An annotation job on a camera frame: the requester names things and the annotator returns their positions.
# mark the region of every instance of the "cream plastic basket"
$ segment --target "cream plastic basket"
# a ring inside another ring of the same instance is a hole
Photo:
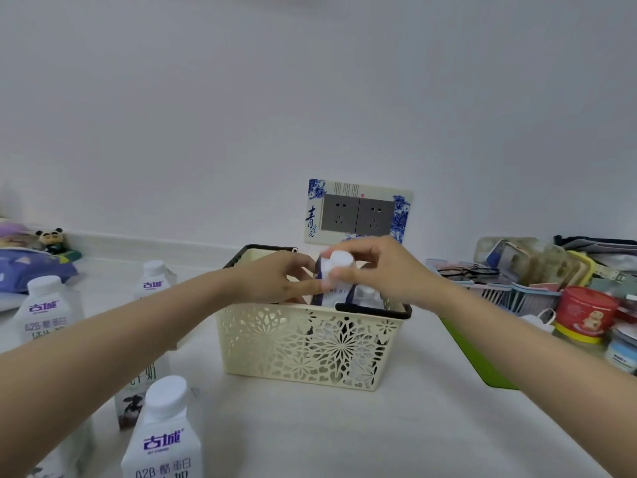
[[[247,245],[229,263],[245,265],[291,247]],[[374,391],[402,321],[411,307],[385,300],[388,310],[354,304],[336,309],[295,303],[230,305],[217,331],[230,374]]]

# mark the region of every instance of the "panda figurine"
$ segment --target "panda figurine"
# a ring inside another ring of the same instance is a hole
[[[44,245],[44,251],[52,255],[59,255],[68,251],[64,243],[62,228],[55,228],[51,232],[36,231],[37,240]]]

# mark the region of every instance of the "wall socket plate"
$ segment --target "wall socket plate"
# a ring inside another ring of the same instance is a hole
[[[363,236],[390,234],[402,243],[411,191],[311,179],[305,242],[333,245]]]

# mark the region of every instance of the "white wall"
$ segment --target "white wall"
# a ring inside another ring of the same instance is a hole
[[[635,0],[2,0],[0,203],[299,244],[320,177],[413,189],[421,257],[634,238],[635,19]]]

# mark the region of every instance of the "red tin can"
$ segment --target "red tin can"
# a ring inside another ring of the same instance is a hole
[[[567,287],[555,311],[555,328],[580,342],[598,344],[613,324],[618,305],[614,297],[597,290]]]

